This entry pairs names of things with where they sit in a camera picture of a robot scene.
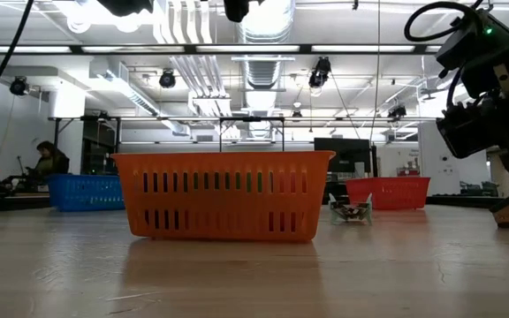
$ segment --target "blue basket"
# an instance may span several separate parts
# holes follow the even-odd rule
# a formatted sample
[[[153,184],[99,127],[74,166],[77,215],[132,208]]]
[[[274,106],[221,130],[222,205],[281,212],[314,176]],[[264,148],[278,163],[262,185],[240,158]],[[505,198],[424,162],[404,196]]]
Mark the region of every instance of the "blue basket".
[[[125,209],[118,176],[52,175],[50,205],[60,211]]]

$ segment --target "small robot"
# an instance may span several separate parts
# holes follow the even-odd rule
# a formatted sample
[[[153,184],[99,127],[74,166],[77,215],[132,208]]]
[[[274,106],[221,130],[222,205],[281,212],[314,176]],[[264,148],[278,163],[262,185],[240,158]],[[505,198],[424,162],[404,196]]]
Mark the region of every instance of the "small robot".
[[[372,225],[372,193],[368,195],[367,201],[357,203],[352,206],[345,206],[335,200],[333,194],[329,193],[329,208],[331,210],[331,223],[337,223],[340,218],[345,222],[350,220],[367,220],[368,225]]]

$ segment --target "ceiling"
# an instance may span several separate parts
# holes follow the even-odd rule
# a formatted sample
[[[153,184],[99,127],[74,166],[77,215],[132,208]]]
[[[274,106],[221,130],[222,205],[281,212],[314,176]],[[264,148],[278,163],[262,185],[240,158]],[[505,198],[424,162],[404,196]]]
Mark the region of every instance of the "ceiling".
[[[211,6],[210,29],[217,43],[237,42],[235,26],[224,15],[223,1],[209,1]],[[360,0],[359,9],[352,10],[352,1],[297,0],[292,43],[407,43],[403,29],[411,13],[422,5],[423,0]],[[509,27],[509,0],[492,1],[493,14]],[[19,23],[22,1],[0,2],[0,44],[11,41]],[[23,44],[119,44],[156,43],[152,26],[144,24],[134,33],[123,33],[114,26],[91,26],[84,34],[68,30],[65,15],[57,11],[51,1],[37,3],[42,12],[32,12],[21,37]],[[433,34],[445,30],[458,14],[437,11],[419,17],[413,33]],[[347,107],[351,115],[372,116],[374,108],[386,110],[393,101],[386,99],[399,92],[399,99],[406,101],[408,115],[416,113],[418,103],[416,88],[406,85],[436,86],[434,79],[423,84],[422,79],[433,78],[440,71],[433,56],[336,56],[329,55],[332,74],[319,97],[310,98],[307,82],[308,70],[315,66],[317,56],[295,56],[295,61],[285,62],[280,88],[277,94],[277,113],[290,116],[292,104],[301,102],[306,114],[334,116]],[[10,65],[55,66],[68,72],[80,82],[92,87],[87,66],[92,57],[13,57]],[[131,71],[132,82],[146,92],[151,99],[176,116],[188,115],[185,105],[188,89],[177,77],[177,86],[161,89],[158,85],[162,69],[173,67],[167,56],[115,56],[115,62],[123,62]],[[227,92],[232,99],[232,110],[244,107],[240,65],[229,56],[217,57]],[[98,90],[87,99],[88,108],[107,108],[119,114],[134,112],[133,104],[123,95],[108,90]]]

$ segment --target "table surface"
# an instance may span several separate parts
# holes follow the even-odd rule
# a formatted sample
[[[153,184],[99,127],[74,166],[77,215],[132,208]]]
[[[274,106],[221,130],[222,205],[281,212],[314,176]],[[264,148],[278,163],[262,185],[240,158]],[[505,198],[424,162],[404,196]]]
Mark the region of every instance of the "table surface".
[[[0,212],[0,317],[508,317],[509,230],[375,212],[309,244],[132,236],[124,211]]]

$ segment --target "orange basket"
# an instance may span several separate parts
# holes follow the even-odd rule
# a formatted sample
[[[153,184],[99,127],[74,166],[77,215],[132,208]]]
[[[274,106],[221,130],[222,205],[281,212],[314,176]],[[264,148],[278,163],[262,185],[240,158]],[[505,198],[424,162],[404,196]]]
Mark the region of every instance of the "orange basket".
[[[372,193],[372,208],[423,208],[428,194],[429,178],[361,178],[346,181],[351,203],[367,200]]]
[[[331,151],[113,155],[137,236],[308,241]]]

